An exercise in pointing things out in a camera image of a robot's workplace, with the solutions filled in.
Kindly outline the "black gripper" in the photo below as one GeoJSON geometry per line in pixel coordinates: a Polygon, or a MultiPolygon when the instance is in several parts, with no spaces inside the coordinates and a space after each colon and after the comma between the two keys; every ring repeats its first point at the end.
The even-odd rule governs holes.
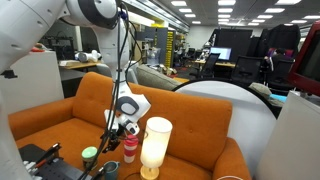
{"type": "Polygon", "coordinates": [[[121,140],[126,139],[126,131],[124,129],[119,129],[116,132],[111,132],[110,135],[104,133],[100,139],[104,142],[104,148],[102,150],[103,153],[107,153],[108,151],[114,151],[121,140]]]}

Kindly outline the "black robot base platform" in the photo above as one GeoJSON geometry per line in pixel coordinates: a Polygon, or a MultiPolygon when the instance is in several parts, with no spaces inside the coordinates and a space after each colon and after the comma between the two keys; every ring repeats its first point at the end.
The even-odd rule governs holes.
{"type": "Polygon", "coordinates": [[[43,150],[34,144],[28,144],[19,149],[23,161],[35,162],[36,176],[42,180],[77,180],[82,171],[64,161],[59,155],[61,146],[55,143],[49,149],[43,150]]]}

